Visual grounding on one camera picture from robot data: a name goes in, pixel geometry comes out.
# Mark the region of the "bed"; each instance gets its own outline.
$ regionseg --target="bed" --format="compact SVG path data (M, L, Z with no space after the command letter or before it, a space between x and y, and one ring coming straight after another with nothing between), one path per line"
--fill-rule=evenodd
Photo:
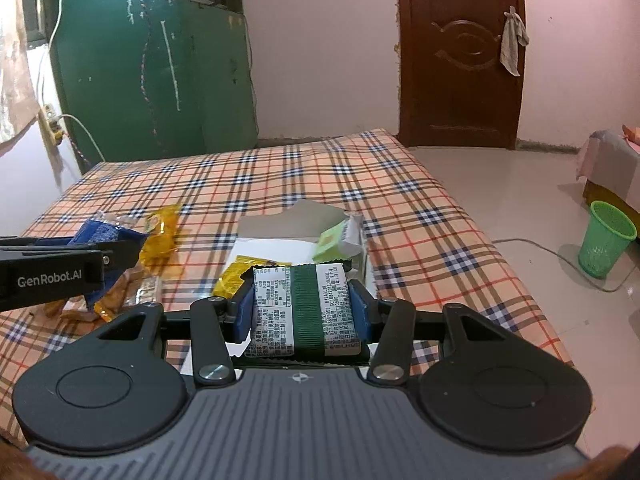
M365 217L381 296L423 310L459 302L559 359L568 354L522 282L447 191L383 130L310 144L188 158L103 163L72 186L27 230L71 235L98 210L144 218L180 203L178 249L162 268L165 310L210 295L242 215L282 211L307 198ZM39 308L0 316L0 433L23 443L11 408L20 374L94 325L47 319ZM186 342L167 360L179 367ZM414 372L437 360L416 343Z

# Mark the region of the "towel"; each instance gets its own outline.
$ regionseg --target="towel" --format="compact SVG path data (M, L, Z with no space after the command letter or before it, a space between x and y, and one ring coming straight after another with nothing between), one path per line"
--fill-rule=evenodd
M520 76L518 72L518 43L522 46L529 44L527 29L524 27L522 18L516 12L515 7L510 7L509 12L505 12L507 17L504 23L502 34L502 46L500 48L500 62L511 75Z

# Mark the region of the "white cable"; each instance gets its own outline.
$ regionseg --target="white cable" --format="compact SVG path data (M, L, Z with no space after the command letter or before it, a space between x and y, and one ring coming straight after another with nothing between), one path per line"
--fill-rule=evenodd
M56 19L56 25L54 25L53 27L51 37L49 38L49 42L47 43L46 51L42 53L42 57L40 58L40 63L38 64L38 76L36 78L36 94L40 97L40 105L44 105L44 78L42 78L41 91L38 92L38 89L40 88L40 75L42 74L42 63L44 61L44 57L48 56L50 53L51 44L53 43L53 38L56 37L56 33L58 32L58 27L60 26L61 19L62 19L62 0L58 0L58 18Z
M98 152L98 155L100 155L100 158L102 159L102 161L106 162L106 160L104 158L104 155L100 151L100 148L98 148L98 145L95 143L94 137L92 136L91 133L89 133L89 130L86 129L86 126L84 126L84 124L82 124L82 121L80 119L78 119L76 116L71 115L71 114L62 114L62 115L59 115L57 118L61 119L62 117L68 117L70 119L73 119L75 122L80 124L80 126L82 126L82 129L86 132L87 137L89 137L89 140L94 145L95 151Z
M593 280L591 280L590 278L588 278L587 276L585 276L582 271L578 268L577 265L575 265L573 262L569 261L567 258L565 258L564 256L562 256L562 254L558 254L555 251L546 248L545 246L540 245L537 242L534 242L533 240L529 240L527 238L502 238L501 240L491 240L491 242L493 244L503 244L506 242L524 242L526 244L530 244L530 245L534 245L540 249L542 249L543 251L546 251L547 253L551 253L554 254L555 256L557 256L558 258L560 258L562 261L564 261L566 264L568 264L572 269L575 270L575 272L577 272L578 274L580 274L587 282L589 282L589 284L591 286L594 286L595 288L597 288L598 290L602 291L602 292L617 292L620 290L620 288L622 288L622 285L624 285L624 283L626 282L626 280L629 279L629 277L631 276L631 274L634 272L634 270L637 269L636 266L633 266L631 268L631 270L629 271L628 275L625 276L625 279L622 280L620 282L620 284L615 287L615 288L605 288L603 286L600 286L599 284L597 284L596 282L594 282Z

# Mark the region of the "green trash can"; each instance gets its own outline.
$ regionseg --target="green trash can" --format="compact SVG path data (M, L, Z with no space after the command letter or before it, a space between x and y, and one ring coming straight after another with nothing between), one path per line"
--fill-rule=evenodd
M590 276L605 278L620 254L637 236L636 226L620 209L594 200L578 262Z

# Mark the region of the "food wrapper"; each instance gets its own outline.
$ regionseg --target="food wrapper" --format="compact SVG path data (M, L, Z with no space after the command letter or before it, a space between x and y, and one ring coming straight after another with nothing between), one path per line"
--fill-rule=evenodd
M180 204L167 205L146 218L144 231L149 238L140 251L140 262L145 267L156 258L164 258L175 249Z
M360 354L342 264L254 269L254 287L245 357L295 355L303 361L331 362L336 356Z
M45 303L42 305L42 311L47 317L57 316L62 308L65 306L66 300L56 300L49 301L49 303Z
M347 260L362 252L360 240L360 216L349 216L347 220L327 229L320 235L313 261L315 263L332 260Z
M105 321L115 319L122 308L128 283L129 273L125 272L111 289L94 304L94 312Z
M253 258L251 256L236 256L236 260L218 278L216 286L213 288L214 296L221 296L230 300L238 291L244 280L241 276L253 266L290 266L290 263L273 262L264 258Z
M127 286L127 293L122 309L129 309L140 303L161 303L162 278L147 276L131 280Z
M136 224L138 223L137 218L133 218L131 216L117 215L116 213L109 213L107 211L98 211L94 215L94 220L98 220L105 224L126 227L129 229L135 228Z
M70 319L72 321L93 322L99 317L95 311L87 308L84 296L70 298L62 308L62 312L60 312L60 319Z
M143 244L145 244L146 237L146 234L124 227L123 224L116 225L110 222L103 222L102 220L89 219L82 224L76 235L69 242L69 245L132 240L137 243L139 247L142 247ZM115 286L123 272L125 272L125 269L105 270L104 288L84 295L89 308L93 308L94 304Z

